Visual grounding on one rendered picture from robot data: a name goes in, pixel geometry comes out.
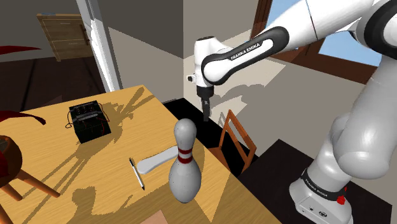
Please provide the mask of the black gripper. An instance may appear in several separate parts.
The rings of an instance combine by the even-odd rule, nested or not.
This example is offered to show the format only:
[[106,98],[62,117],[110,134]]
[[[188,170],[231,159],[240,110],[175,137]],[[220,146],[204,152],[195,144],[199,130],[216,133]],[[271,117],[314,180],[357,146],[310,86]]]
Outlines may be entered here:
[[203,107],[203,121],[208,122],[211,114],[210,98],[214,95],[214,87],[197,86],[197,95],[200,97]]

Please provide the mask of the white bowling pin red stripes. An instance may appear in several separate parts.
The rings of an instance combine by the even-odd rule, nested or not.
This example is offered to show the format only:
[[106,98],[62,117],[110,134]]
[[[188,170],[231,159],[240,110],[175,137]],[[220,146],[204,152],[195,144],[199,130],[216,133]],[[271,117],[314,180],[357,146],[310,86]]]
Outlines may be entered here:
[[174,127],[178,156],[169,172],[169,187],[181,203],[192,201],[200,190],[202,175],[193,157],[197,128],[188,118],[179,120]]

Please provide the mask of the plain white bowling pin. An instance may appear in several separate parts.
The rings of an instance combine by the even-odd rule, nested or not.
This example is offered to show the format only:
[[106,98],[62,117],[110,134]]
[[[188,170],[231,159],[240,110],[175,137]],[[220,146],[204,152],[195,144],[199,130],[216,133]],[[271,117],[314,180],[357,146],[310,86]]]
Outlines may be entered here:
[[172,146],[156,155],[139,161],[136,165],[139,174],[147,174],[159,165],[176,158],[178,155],[178,147]]

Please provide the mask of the black and silver pen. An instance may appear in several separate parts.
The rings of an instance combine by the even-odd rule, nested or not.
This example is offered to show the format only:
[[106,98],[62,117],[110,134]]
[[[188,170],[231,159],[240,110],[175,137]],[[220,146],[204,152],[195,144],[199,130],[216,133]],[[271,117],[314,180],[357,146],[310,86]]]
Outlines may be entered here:
[[137,169],[136,169],[136,167],[135,167],[135,165],[134,165],[134,163],[133,163],[133,161],[132,161],[131,158],[129,158],[129,163],[130,163],[130,165],[131,165],[131,167],[132,167],[132,169],[133,169],[133,171],[134,171],[134,174],[136,175],[136,178],[137,178],[137,180],[138,180],[138,183],[139,183],[140,187],[141,187],[143,190],[145,190],[145,186],[144,186],[144,184],[143,184],[143,181],[142,181],[142,179],[141,179],[141,177],[140,177],[140,175],[139,175],[139,173],[138,173],[138,171],[137,171]]

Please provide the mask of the dark robot stand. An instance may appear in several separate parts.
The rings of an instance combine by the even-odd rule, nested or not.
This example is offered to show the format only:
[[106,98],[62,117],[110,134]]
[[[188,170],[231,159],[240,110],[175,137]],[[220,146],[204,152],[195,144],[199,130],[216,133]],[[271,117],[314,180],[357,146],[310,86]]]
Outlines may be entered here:
[[[277,140],[238,179],[282,223],[315,224],[295,208],[289,186],[313,159]],[[353,183],[347,184],[347,201],[354,224],[391,224],[392,205]]]

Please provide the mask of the wooden table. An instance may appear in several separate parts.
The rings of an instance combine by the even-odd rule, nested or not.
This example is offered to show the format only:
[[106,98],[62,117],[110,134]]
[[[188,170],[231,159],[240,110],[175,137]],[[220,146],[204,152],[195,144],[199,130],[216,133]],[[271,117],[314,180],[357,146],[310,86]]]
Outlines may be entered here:
[[14,224],[140,224],[162,212],[167,224],[280,224],[279,220],[196,141],[193,156],[202,173],[197,196],[178,202],[169,188],[171,162],[141,177],[129,163],[174,146],[176,117],[144,86],[95,96],[111,133],[80,144],[65,128],[72,102],[28,110],[32,117],[0,122],[0,135],[19,146],[22,169],[60,193],[57,198],[14,180],[23,199],[0,192]]

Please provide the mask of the wood framed window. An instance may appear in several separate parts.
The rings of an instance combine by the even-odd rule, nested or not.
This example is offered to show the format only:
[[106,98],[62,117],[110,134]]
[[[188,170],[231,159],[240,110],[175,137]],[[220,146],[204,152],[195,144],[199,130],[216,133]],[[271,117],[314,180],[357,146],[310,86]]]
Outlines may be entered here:
[[[258,0],[251,37],[298,1]],[[360,45],[348,32],[340,32],[273,58],[365,84],[379,65],[381,55]]]

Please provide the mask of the wooden door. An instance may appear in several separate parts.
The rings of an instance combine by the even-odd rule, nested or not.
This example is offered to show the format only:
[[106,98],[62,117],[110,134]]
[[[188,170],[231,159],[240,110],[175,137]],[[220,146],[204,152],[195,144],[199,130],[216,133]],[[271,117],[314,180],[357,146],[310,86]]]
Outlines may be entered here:
[[94,55],[80,14],[38,13],[36,17],[58,62]]

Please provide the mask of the red curved sheet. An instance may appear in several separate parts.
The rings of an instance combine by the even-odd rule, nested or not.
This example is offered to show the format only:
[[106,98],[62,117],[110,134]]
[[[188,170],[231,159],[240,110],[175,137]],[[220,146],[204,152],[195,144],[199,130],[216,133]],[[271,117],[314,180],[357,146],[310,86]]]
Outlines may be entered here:
[[30,115],[27,113],[21,113],[21,112],[16,112],[16,111],[0,111],[0,122],[3,122],[9,118],[23,118],[23,117],[32,117],[36,119],[38,122],[40,122],[42,125],[46,124],[46,120],[44,118],[41,118],[36,115]]

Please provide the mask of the round wooden stool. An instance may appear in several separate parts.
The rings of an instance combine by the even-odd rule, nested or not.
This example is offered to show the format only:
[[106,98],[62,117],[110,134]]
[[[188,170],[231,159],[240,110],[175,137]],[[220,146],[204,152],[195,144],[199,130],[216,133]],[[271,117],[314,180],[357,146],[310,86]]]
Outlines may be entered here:
[[23,197],[10,185],[10,181],[19,179],[52,197],[60,196],[59,192],[23,171],[22,163],[22,152],[14,140],[0,136],[0,190],[16,201],[22,200]]

